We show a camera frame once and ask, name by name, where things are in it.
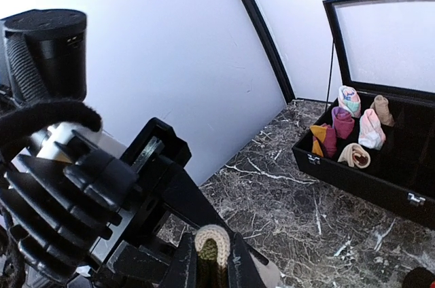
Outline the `black left frame post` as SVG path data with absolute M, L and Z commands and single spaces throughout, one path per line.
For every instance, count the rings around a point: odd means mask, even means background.
M 292 89 L 289 77 L 285 70 L 282 59 L 279 55 L 277 46 L 272 38 L 265 19 L 256 3 L 256 0 L 241 0 L 249 19 L 251 20 L 258 38 L 262 44 L 264 52 L 271 64 L 272 70 L 277 78 L 285 102 L 288 104 L 296 97 Z

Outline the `multicolour rolled sock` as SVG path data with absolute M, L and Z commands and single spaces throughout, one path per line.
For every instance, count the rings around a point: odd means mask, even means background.
M 341 86 L 338 89 L 338 105 L 354 118 L 361 116 L 361 99 L 358 92 L 350 86 Z

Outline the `magenta rolled sock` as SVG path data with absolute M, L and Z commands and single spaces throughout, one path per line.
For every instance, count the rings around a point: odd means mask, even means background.
M 342 107 L 332 109 L 332 127 L 339 139 L 347 139 L 353 131 L 354 124 L 355 120 L 348 110 Z

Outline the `beige rolled sock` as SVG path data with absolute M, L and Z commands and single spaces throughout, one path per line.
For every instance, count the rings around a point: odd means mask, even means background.
M 358 143 L 348 144 L 340 156 L 339 163 L 344 163 L 351 168 L 364 169 L 370 166 L 370 154 Z

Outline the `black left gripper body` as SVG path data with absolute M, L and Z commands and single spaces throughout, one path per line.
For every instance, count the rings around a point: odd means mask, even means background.
M 25 287 L 161 287 L 184 234 L 206 225 L 234 233 L 190 178 L 190 151 L 150 120 L 115 156 L 95 126 L 1 124 L 1 210 L 6 260 L 1 284 Z

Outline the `black argyle orange red sock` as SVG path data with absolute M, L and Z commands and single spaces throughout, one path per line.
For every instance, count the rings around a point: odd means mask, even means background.
M 404 277 L 402 288 L 434 288 L 435 275 L 426 268 L 418 267 Z

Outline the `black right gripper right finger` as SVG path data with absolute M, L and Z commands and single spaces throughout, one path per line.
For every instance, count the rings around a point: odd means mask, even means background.
M 231 238 L 227 268 L 230 288 L 261 288 L 264 286 L 247 245 L 239 233 L 234 233 Z

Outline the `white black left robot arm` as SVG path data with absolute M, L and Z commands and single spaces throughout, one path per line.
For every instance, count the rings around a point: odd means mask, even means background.
M 204 197 L 168 124 L 101 145 L 86 27 L 66 9 L 1 20 L 1 286 L 265 287 L 269 261 Z

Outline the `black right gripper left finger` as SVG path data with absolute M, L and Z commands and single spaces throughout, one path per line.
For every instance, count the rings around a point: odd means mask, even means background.
M 176 248 L 171 264 L 161 282 L 161 288 L 195 288 L 197 252 L 194 236 L 184 234 Z

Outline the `striped beige maroon sock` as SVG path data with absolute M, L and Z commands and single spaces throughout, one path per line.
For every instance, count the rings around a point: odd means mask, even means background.
M 218 225 L 206 225 L 195 234 L 194 247 L 197 254 L 196 286 L 228 286 L 228 258 L 230 256 L 230 237 Z

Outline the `pink white rolled sock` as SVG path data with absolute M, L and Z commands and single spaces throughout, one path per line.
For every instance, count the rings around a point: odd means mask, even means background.
M 360 118 L 358 143 L 369 149 L 381 150 L 386 141 L 381 122 L 374 109 L 365 110 Z

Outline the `black box with glass lid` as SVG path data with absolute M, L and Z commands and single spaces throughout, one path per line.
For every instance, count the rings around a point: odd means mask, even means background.
M 434 0 L 325 0 L 341 86 L 300 171 L 434 228 Z

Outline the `brown rolled sock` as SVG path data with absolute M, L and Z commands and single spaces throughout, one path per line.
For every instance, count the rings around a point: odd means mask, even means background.
M 393 115 L 389 110 L 389 101 L 382 95 L 375 96 L 371 106 L 379 118 L 380 123 L 393 127 L 395 124 Z

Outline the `orange rolled sock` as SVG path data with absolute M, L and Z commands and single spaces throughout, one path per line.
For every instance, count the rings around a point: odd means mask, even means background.
M 311 152 L 323 158 L 336 154 L 336 131 L 329 124 L 310 126 L 313 142 Z

